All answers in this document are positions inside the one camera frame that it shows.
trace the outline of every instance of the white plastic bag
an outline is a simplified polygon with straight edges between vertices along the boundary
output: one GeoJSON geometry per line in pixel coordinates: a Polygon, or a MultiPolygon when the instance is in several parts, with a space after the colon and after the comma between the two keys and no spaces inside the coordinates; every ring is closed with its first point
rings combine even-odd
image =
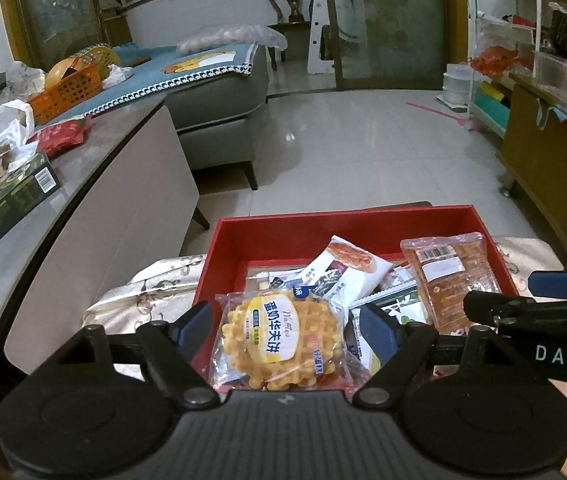
{"type": "Polygon", "coordinates": [[[14,99],[27,101],[45,90],[45,72],[31,68],[21,61],[15,61],[6,70],[6,88],[14,99]]]}
{"type": "Polygon", "coordinates": [[[258,43],[279,50],[288,48],[288,40],[281,32],[263,25],[235,25],[200,30],[179,43],[179,51],[187,56],[230,43],[258,43]]]}
{"type": "Polygon", "coordinates": [[[131,66],[110,65],[110,75],[102,81],[104,90],[124,82],[132,75],[131,66]]]}
{"type": "Polygon", "coordinates": [[[20,148],[33,134],[34,113],[28,103],[16,99],[0,106],[0,145],[20,148]]]}

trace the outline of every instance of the white container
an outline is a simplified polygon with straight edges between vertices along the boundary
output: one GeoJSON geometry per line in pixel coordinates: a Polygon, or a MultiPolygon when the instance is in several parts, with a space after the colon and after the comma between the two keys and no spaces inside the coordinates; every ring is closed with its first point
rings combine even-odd
{"type": "Polygon", "coordinates": [[[470,92],[470,79],[458,79],[448,74],[443,74],[443,87],[453,92],[470,92]]]}
{"type": "Polygon", "coordinates": [[[456,79],[472,79],[474,70],[468,63],[448,63],[446,74],[456,79]]]}
{"type": "Polygon", "coordinates": [[[448,101],[451,105],[462,105],[466,106],[468,104],[468,95],[470,94],[470,89],[464,92],[456,92],[450,90],[449,88],[443,87],[443,98],[448,101]]]}

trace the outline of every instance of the plastic bag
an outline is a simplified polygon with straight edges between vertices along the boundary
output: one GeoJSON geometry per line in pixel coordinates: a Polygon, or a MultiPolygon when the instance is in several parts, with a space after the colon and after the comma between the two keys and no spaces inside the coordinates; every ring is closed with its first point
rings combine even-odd
{"type": "Polygon", "coordinates": [[[131,66],[117,66],[112,64],[109,66],[109,69],[110,75],[101,82],[104,90],[118,85],[119,83],[124,82],[126,79],[132,76],[131,66]]]}
{"type": "Polygon", "coordinates": [[[188,56],[230,43],[258,43],[279,50],[288,48],[288,40],[281,32],[263,25],[235,25],[205,28],[179,43],[179,51],[188,56]]]}
{"type": "Polygon", "coordinates": [[[303,285],[314,285],[316,296],[335,301],[346,311],[356,300],[369,295],[391,267],[384,259],[333,236],[297,279],[303,285]]]}
{"type": "Polygon", "coordinates": [[[34,114],[28,103],[10,101],[0,106],[0,145],[20,148],[34,133],[34,114]]]}
{"type": "Polygon", "coordinates": [[[441,334],[463,334],[471,322],[463,312],[470,290],[501,292],[487,261],[481,233],[401,241],[417,274],[420,295],[441,334]]]}
{"type": "Polygon", "coordinates": [[[27,101],[45,90],[45,72],[15,61],[6,70],[6,89],[13,99],[27,101]]]}
{"type": "Polygon", "coordinates": [[[343,314],[312,287],[218,296],[224,306],[210,363],[217,390],[342,389],[369,377],[345,348],[343,314]]]}
{"type": "Polygon", "coordinates": [[[42,128],[31,140],[38,140],[38,150],[53,158],[86,142],[85,133],[90,127],[89,115],[72,117],[42,128]]]}

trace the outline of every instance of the door frame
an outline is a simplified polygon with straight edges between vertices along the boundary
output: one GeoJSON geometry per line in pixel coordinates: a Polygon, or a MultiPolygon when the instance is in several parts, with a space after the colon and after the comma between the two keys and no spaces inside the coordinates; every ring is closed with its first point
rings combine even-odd
{"type": "MultiPolygon", "coordinates": [[[[26,65],[47,70],[52,67],[43,67],[41,53],[38,45],[32,39],[32,22],[30,16],[24,11],[21,0],[0,0],[1,12],[6,24],[6,33],[12,50],[12,56],[26,65]]],[[[106,34],[102,20],[96,8],[95,0],[88,0],[92,21],[96,25],[101,42],[105,41],[106,34]]]]}
{"type": "MultiPolygon", "coordinates": [[[[337,6],[335,0],[327,0],[328,17],[330,19],[330,35],[332,37],[331,49],[335,57],[335,79],[337,90],[358,90],[358,89],[422,89],[433,90],[433,86],[428,82],[420,84],[419,81],[402,80],[400,78],[344,78],[341,45],[339,41],[339,24],[337,19],[337,6]]],[[[457,59],[458,52],[467,53],[467,28],[468,28],[468,3],[467,0],[443,0],[443,23],[444,23],[444,56],[447,62],[459,62],[465,60],[457,59]],[[457,45],[457,28],[465,24],[465,44],[457,45]]]]}

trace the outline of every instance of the red snack bag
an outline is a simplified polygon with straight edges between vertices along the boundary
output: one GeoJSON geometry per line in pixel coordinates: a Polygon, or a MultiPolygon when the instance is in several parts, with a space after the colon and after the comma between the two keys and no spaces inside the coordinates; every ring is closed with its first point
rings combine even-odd
{"type": "Polygon", "coordinates": [[[470,61],[470,66],[483,75],[496,77],[508,70],[517,60],[519,58],[516,50],[495,45],[487,47],[481,56],[470,61]]]}
{"type": "Polygon", "coordinates": [[[83,144],[85,133],[90,129],[90,116],[70,118],[60,123],[51,124],[39,130],[30,142],[39,141],[38,152],[53,158],[74,146],[83,144]]]}

